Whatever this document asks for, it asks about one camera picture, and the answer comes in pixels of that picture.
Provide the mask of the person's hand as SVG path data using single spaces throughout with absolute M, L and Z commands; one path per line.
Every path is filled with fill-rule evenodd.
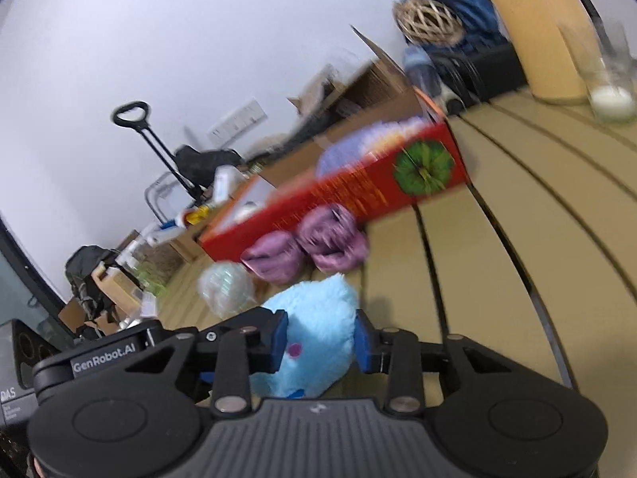
M 39 462 L 35 459 L 31 452 L 27 453 L 27 478 L 47 478 L 43 472 Z

